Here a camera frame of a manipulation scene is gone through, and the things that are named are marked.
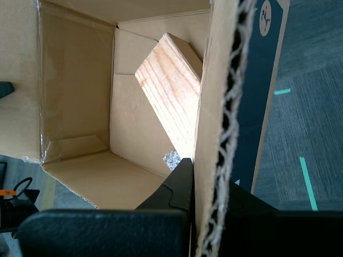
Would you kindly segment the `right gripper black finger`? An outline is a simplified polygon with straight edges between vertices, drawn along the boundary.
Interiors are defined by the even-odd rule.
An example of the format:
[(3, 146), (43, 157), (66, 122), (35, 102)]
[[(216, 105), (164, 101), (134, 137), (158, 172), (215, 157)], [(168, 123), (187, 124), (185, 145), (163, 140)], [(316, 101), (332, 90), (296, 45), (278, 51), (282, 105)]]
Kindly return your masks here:
[(135, 210), (49, 210), (19, 227), (23, 256), (189, 256), (193, 163), (184, 158)]
[(233, 181), (220, 256), (342, 256), (342, 212), (278, 210)]

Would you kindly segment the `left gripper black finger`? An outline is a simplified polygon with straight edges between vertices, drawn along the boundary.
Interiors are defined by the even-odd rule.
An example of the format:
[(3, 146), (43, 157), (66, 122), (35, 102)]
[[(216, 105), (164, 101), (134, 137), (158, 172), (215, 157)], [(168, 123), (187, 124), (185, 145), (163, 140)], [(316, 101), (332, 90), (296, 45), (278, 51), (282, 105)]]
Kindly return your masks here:
[(14, 86), (9, 81), (0, 82), (0, 99), (12, 94), (14, 92)]

